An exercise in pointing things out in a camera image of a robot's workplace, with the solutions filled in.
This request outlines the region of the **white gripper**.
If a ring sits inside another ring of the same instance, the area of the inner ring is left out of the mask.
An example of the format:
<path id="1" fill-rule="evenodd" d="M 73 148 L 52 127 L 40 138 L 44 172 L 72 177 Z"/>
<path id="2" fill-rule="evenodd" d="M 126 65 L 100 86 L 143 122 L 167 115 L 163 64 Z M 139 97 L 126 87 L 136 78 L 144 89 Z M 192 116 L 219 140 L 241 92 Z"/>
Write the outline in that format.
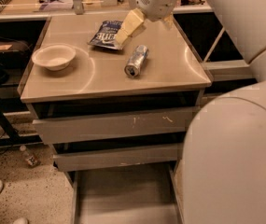
<path id="1" fill-rule="evenodd" d="M 163 24 L 167 29 L 171 29 L 174 24 L 172 11 L 177 0 L 136 0 L 138 8 L 132 9 L 124 19 L 120 29 L 115 35 L 115 44 L 120 48 L 129 37 L 144 23 L 146 17 L 150 21 L 163 19 Z"/>

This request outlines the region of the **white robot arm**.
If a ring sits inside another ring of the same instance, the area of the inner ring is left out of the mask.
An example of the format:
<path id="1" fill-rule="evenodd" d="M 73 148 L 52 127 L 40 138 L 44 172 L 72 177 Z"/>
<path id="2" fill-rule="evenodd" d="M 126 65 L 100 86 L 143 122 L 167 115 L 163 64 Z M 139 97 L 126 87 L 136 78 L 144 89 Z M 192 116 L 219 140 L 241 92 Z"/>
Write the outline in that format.
<path id="1" fill-rule="evenodd" d="M 266 0 L 207 0 L 256 84 L 192 120 L 183 144 L 183 224 L 266 224 Z"/>

